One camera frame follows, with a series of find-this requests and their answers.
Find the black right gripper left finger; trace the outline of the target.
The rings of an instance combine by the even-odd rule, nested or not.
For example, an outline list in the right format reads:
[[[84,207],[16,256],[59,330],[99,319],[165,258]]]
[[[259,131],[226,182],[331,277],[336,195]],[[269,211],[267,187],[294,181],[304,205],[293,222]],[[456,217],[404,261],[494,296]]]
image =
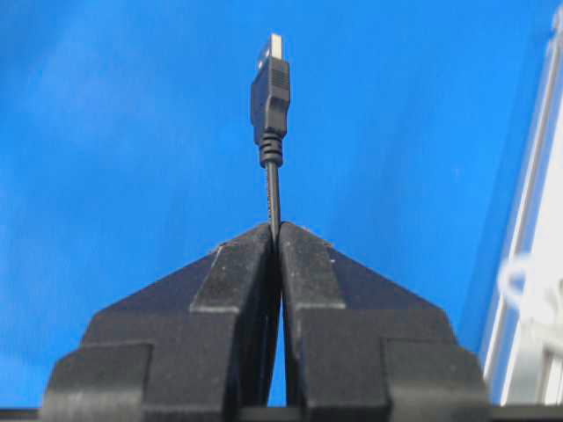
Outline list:
[[[267,402],[279,293],[261,224],[97,312],[55,365],[45,421],[226,421]]]

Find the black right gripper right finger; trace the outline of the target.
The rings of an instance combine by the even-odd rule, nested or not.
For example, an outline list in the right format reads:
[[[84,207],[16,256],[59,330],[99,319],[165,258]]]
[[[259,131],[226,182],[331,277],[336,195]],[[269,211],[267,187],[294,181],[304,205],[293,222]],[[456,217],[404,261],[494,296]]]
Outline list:
[[[287,400],[305,420],[487,420],[479,362],[443,310],[292,223],[278,246]]]

